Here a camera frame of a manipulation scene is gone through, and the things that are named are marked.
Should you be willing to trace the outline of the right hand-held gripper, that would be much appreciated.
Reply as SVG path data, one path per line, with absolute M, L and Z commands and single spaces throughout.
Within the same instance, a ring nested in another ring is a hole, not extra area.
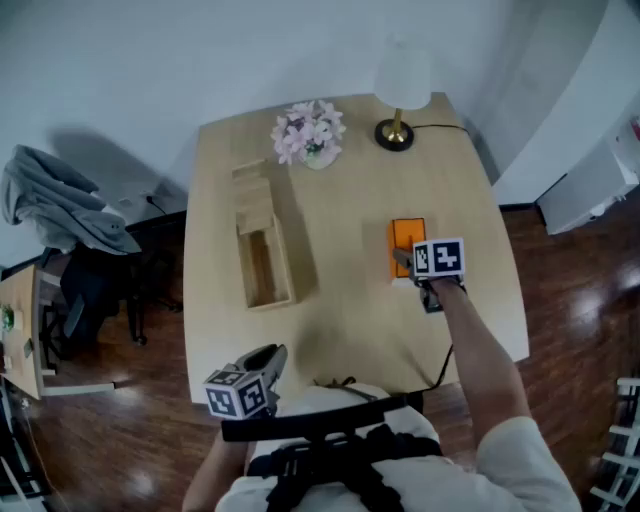
M 465 257 L 462 238 L 434 239 L 413 244 L 412 250 L 394 248 L 392 256 L 396 278 L 410 278 L 420 290 L 420 300 L 427 314 L 442 311 L 432 283 L 453 280 L 463 291 Z

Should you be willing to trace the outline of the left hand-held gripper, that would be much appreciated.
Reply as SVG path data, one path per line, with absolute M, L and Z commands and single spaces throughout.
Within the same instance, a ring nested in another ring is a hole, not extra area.
M 216 370 L 203 384 L 210 414 L 223 420 L 272 414 L 278 402 L 274 388 L 287 358 L 285 345 L 269 344 L 241 356 L 234 363 L 236 369 L 227 365 Z

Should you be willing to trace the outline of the orange packet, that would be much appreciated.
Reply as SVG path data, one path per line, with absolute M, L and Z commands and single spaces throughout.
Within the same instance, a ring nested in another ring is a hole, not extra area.
M 394 219 L 387 227 L 387 246 L 391 284 L 395 287 L 413 287 L 409 271 L 402 267 L 393 257 L 394 249 L 411 252 L 413 245 L 426 240 L 425 221 L 423 218 Z

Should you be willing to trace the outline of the person's left forearm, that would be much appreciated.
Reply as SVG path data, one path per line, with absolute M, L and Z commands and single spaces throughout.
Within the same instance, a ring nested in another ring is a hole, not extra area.
M 219 432 L 187 489 L 181 512 L 215 512 L 220 499 L 244 475 L 252 449 L 252 443 L 227 442 Z

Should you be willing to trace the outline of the person's right forearm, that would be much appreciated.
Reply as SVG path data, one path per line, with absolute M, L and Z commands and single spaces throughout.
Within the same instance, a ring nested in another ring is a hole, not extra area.
M 516 417 L 531 415 L 520 373 L 462 288 L 451 279 L 432 287 L 450 331 L 475 440 Z

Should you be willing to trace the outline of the black chest harness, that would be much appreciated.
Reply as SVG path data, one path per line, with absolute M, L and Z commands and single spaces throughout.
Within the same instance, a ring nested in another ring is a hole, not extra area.
M 311 414 L 224 420 L 227 442 L 299 438 L 249 465 L 248 474 L 277 483 L 266 497 L 266 512 L 292 512 L 312 488 L 340 483 L 358 496 L 369 512 L 404 512 L 400 494 L 374 468 L 381 461 L 440 456 L 437 441 L 395 433 L 386 412 L 407 405 L 403 396 Z

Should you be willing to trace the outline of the light wooden box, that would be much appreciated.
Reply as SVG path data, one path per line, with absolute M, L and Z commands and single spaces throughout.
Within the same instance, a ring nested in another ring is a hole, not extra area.
M 240 271 L 248 310 L 260 311 L 296 302 L 281 222 L 275 214 L 259 229 L 236 227 Z

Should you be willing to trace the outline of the pink flowers in white pot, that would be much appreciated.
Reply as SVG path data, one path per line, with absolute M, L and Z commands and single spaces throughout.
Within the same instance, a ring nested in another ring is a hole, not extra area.
M 312 170 L 331 165 L 342 151 L 346 126 L 333 103 L 312 100 L 293 104 L 276 118 L 270 137 L 279 164 L 300 162 Z

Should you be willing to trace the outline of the wooden sliding box lid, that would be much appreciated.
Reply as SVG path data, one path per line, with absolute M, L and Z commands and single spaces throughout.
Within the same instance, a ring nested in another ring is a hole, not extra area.
M 233 205 L 240 235 L 269 229 L 273 225 L 273 199 L 265 174 L 268 164 L 262 159 L 232 171 Z

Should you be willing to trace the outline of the white shade brass table lamp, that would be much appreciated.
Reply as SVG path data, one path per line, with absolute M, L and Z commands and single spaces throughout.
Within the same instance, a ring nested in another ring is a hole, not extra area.
M 390 36 L 376 72 L 374 95 L 394 109 L 391 118 L 376 125 L 375 141 L 391 152 L 408 150 L 413 145 L 415 135 L 414 129 L 403 120 L 403 114 L 426 107 L 432 96 L 431 65 L 427 51 L 409 39 Z

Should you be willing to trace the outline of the black office chair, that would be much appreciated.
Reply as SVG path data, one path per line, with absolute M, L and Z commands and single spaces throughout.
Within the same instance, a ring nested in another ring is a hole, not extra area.
M 175 264 L 174 255 L 164 249 L 117 256 L 84 245 L 76 247 L 60 279 L 66 309 L 43 308 L 40 342 L 44 354 L 71 359 L 96 342 L 105 319 L 117 316 L 122 304 L 132 342 L 144 346 L 146 305 L 159 304 L 176 313 L 183 310 L 183 304 L 165 287 Z

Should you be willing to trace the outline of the white cabinet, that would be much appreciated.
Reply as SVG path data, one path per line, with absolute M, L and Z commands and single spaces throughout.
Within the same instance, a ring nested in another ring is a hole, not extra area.
M 640 144 L 604 141 L 538 200 L 550 235 L 602 215 L 640 185 Z

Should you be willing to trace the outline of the person's white shirt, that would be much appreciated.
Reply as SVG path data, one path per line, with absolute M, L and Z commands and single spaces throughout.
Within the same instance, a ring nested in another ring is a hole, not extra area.
M 332 462 L 322 482 L 276 476 L 270 465 L 302 439 L 260 441 L 247 475 L 216 512 L 581 512 L 534 420 L 507 419 L 481 439 L 468 472 L 442 456 L 432 424 L 410 406 L 357 429 L 365 455 Z

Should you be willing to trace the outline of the small wooden side desk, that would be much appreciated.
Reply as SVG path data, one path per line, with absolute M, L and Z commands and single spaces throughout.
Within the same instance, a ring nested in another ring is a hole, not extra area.
M 41 357 L 39 313 L 45 304 L 40 296 L 42 283 L 59 287 L 60 278 L 39 270 L 35 264 L 0 282 L 0 305 L 14 311 L 15 322 L 11 330 L 0 335 L 7 359 L 2 376 L 36 400 L 114 391 L 114 382 L 72 386 L 45 384 L 44 377 L 54 376 L 56 372 L 45 369 Z

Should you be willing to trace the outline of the small green plant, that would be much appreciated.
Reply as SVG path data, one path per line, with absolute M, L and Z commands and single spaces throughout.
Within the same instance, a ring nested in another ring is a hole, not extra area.
M 13 309 L 9 304 L 0 304 L 0 327 L 3 332 L 24 329 L 24 313 Z

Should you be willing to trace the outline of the gray jacket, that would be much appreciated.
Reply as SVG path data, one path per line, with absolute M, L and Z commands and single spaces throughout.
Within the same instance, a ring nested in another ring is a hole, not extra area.
M 0 176 L 0 212 L 10 225 L 30 224 L 47 248 L 68 253 L 84 245 L 116 256 L 139 253 L 124 219 L 105 210 L 97 191 L 66 162 L 17 145 Z

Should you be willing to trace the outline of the white rack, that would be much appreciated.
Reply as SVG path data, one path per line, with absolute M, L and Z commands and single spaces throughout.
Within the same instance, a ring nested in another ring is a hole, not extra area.
M 640 377 L 616 382 L 618 415 L 589 490 L 593 512 L 640 512 Z

